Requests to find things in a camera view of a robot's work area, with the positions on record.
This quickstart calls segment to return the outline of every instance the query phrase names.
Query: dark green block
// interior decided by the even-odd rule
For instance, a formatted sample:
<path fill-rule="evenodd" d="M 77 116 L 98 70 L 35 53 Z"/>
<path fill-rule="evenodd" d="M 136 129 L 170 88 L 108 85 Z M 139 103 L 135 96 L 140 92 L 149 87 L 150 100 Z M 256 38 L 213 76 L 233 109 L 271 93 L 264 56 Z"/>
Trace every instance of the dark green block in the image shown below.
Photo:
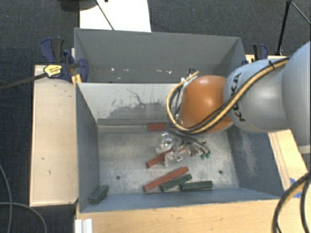
<path fill-rule="evenodd" d="M 108 193 L 108 185 L 102 185 L 97 188 L 95 192 L 88 198 L 90 204 L 98 204 L 102 201 Z"/>
<path fill-rule="evenodd" d="M 186 174 L 184 176 L 178 177 L 178 178 L 173 179 L 171 181 L 165 182 L 164 184 L 161 185 L 161 189 L 163 192 L 165 192 L 165 191 L 167 191 L 167 190 L 169 190 L 175 186 L 178 186 L 182 183 L 185 183 L 191 179 L 192 179 L 191 174 Z"/>
<path fill-rule="evenodd" d="M 182 191 L 210 189 L 212 187 L 213 187 L 212 181 L 191 182 L 191 183 L 181 184 Z"/>

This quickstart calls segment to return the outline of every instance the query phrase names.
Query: bin floor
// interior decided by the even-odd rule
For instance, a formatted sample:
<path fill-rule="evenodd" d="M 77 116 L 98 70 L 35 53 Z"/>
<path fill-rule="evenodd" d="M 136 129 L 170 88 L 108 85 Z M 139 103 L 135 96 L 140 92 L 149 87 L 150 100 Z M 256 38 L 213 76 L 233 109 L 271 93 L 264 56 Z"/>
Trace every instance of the bin floor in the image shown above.
<path fill-rule="evenodd" d="M 190 157 L 182 152 L 183 160 L 151 168 L 146 162 L 157 156 L 161 132 L 98 133 L 101 184 L 109 186 L 109 194 L 143 193 L 142 187 L 182 166 L 189 168 L 191 181 L 212 180 L 215 188 L 238 187 L 233 157 L 226 131 L 204 135 L 211 151 L 209 159 L 199 155 Z M 150 192 L 160 192 L 155 188 Z"/>

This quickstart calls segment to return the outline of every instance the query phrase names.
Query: orange sphere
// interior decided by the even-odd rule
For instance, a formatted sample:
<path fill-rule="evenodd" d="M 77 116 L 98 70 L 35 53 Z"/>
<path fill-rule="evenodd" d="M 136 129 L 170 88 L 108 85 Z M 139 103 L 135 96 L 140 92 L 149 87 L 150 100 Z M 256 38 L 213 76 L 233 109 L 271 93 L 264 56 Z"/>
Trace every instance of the orange sphere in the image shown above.
<path fill-rule="evenodd" d="M 190 128 L 202 122 L 222 106 L 226 80 L 221 76 L 206 75 L 196 78 L 185 88 L 179 113 L 180 124 L 183 127 Z M 225 116 L 207 133 L 220 131 L 231 123 L 229 116 Z"/>

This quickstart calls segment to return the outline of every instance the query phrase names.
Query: scratched metal surface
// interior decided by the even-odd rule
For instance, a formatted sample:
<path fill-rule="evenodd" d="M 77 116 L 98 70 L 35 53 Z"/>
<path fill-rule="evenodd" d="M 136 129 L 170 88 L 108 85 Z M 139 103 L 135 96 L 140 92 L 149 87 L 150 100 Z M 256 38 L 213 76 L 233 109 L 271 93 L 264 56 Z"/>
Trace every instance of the scratched metal surface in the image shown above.
<path fill-rule="evenodd" d="M 98 147 L 101 184 L 109 186 L 109 194 L 143 193 L 142 187 L 182 166 L 189 168 L 192 181 L 212 180 L 215 188 L 238 187 L 233 157 L 226 131 L 205 135 L 211 150 L 209 159 L 181 153 L 183 160 L 170 166 L 163 163 L 151 168 L 146 162 L 156 157 L 155 148 L 161 133 L 99 133 Z M 160 192 L 155 188 L 150 192 Z"/>
<path fill-rule="evenodd" d="M 167 120 L 166 96 L 174 84 L 79 84 L 93 116 L 115 119 Z M 146 162 L 156 157 L 161 132 L 105 133 L 98 124 L 98 151 L 101 184 L 109 186 L 109 194 L 143 193 L 142 187 L 175 170 L 188 166 L 193 181 L 212 180 L 215 188 L 238 187 L 227 132 L 203 135 L 211 156 L 201 160 L 181 153 L 183 160 L 166 167 L 158 164 L 147 169 Z"/>

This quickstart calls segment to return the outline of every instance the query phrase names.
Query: gray carpet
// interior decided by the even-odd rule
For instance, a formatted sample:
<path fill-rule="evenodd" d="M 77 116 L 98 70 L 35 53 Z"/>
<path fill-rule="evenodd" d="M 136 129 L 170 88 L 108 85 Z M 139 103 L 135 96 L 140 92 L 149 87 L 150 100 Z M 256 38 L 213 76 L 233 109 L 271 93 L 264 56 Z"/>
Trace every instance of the gray carpet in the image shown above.
<path fill-rule="evenodd" d="M 310 0 L 294 0 L 310 18 Z M 276 52 L 285 0 L 148 0 L 154 32 L 239 36 L 246 53 L 254 43 Z M 0 0 L 0 80 L 14 82 L 33 74 L 45 62 L 39 44 L 46 37 L 61 36 L 65 48 L 73 46 L 78 26 L 78 3 L 70 0 Z M 292 54 L 310 41 L 310 25 L 290 8 L 282 48 Z M 13 201 L 28 203 L 32 128 L 32 85 L 0 93 L 0 163 L 9 179 Z M 0 177 L 0 201 L 8 201 Z M 40 208 L 50 233 L 73 230 L 73 207 Z M 0 207 L 0 232 L 6 232 L 8 207 Z M 43 232 L 31 212 L 14 209 L 12 232 Z"/>

